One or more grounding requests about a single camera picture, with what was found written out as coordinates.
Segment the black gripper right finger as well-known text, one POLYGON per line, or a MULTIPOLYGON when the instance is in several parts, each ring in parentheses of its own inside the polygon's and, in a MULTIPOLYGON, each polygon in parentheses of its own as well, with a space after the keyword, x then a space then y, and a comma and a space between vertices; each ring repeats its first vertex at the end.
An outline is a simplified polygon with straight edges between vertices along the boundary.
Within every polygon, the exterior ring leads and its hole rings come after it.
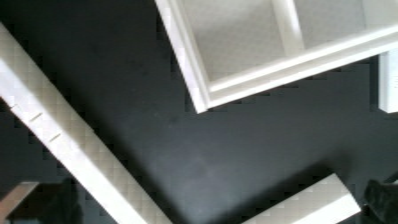
POLYGON ((379 220, 398 220, 398 184, 367 181, 363 200, 379 220))

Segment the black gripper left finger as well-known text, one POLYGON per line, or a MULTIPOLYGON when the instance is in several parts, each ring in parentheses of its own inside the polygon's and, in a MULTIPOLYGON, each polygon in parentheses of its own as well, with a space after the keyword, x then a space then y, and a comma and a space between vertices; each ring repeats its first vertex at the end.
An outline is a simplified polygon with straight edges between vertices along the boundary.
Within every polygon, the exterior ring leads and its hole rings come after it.
POLYGON ((6 218, 37 185, 37 182, 21 182, 12 188, 8 194, 0 200, 0 220, 6 218))

